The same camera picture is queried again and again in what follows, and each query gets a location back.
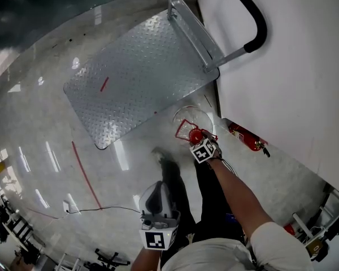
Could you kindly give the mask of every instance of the fire extinguisher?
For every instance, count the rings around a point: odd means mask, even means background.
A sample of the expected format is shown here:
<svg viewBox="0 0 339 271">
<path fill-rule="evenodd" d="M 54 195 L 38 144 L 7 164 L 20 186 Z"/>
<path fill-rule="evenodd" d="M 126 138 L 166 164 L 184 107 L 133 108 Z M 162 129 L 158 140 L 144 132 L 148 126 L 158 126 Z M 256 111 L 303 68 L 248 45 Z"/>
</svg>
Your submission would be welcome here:
<svg viewBox="0 0 339 271">
<path fill-rule="evenodd" d="M 270 153 L 266 149 L 266 145 L 268 144 L 263 139 L 259 138 L 257 135 L 253 134 L 252 132 L 244 129 L 242 126 L 238 124 L 231 123 L 228 127 L 230 133 L 238 138 L 241 142 L 249 147 L 252 151 L 259 151 L 262 150 L 264 154 L 270 158 Z"/>
</svg>

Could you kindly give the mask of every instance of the metal platform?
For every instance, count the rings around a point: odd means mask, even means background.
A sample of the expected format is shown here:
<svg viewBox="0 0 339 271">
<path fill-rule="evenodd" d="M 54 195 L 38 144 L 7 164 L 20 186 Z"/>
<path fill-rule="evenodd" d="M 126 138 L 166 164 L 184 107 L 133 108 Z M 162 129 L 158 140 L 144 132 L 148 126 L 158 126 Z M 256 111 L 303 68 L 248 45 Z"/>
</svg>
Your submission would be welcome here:
<svg viewBox="0 0 339 271">
<path fill-rule="evenodd" d="M 219 77 L 224 56 L 183 0 L 109 44 L 64 92 L 95 145 L 104 149 L 157 112 Z"/>
</svg>

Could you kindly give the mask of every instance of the white t-shirt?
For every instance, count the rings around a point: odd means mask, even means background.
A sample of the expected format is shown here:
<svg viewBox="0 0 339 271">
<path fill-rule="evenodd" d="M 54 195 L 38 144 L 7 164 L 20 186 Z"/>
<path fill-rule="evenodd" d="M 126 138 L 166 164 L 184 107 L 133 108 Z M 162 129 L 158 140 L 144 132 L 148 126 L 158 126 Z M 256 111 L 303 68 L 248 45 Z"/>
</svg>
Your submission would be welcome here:
<svg viewBox="0 0 339 271">
<path fill-rule="evenodd" d="M 274 222 L 256 229 L 250 238 L 258 266 L 278 271 L 313 270 L 309 255 L 295 237 Z M 162 271 L 255 270 L 250 252 L 237 240 L 214 238 L 195 242 L 173 255 Z"/>
</svg>

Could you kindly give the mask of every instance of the white wall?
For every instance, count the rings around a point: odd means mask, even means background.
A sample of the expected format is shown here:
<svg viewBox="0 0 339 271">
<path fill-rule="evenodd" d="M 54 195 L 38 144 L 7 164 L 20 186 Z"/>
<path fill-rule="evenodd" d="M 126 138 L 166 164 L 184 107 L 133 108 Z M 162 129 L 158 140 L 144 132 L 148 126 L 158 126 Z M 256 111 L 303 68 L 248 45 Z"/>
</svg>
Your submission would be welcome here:
<svg viewBox="0 0 339 271">
<path fill-rule="evenodd" d="M 19 250 L 19 247 L 16 246 L 16 242 L 14 239 L 9 235 L 5 243 L 0 244 L 0 262 L 10 267 L 10 264 L 15 258 L 15 250 Z"/>
<path fill-rule="evenodd" d="M 339 189 L 339 0 L 254 0 L 268 41 L 221 67 L 222 115 L 284 150 Z M 199 0 L 226 54 L 256 26 L 238 0 Z"/>
</svg>

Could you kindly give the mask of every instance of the black pants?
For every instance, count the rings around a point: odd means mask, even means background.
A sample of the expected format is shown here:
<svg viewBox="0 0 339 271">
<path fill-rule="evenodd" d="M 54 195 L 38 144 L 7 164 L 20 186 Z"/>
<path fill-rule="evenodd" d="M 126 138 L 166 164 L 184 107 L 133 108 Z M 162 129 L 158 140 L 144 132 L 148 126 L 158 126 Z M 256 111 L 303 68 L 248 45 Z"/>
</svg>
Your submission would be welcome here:
<svg viewBox="0 0 339 271">
<path fill-rule="evenodd" d="M 162 160 L 161 165 L 163 182 L 167 184 L 172 200 L 176 203 L 177 210 L 181 212 L 176 239 L 167 251 L 162 252 L 161 268 L 175 253 L 189 244 L 187 238 L 189 234 L 194 234 L 193 243 L 210 238 L 228 238 L 244 242 L 242 227 L 232 216 L 216 174 L 207 163 L 198 164 L 196 161 L 194 163 L 202 194 L 201 221 L 197 224 L 190 211 L 179 166 L 169 160 Z"/>
</svg>

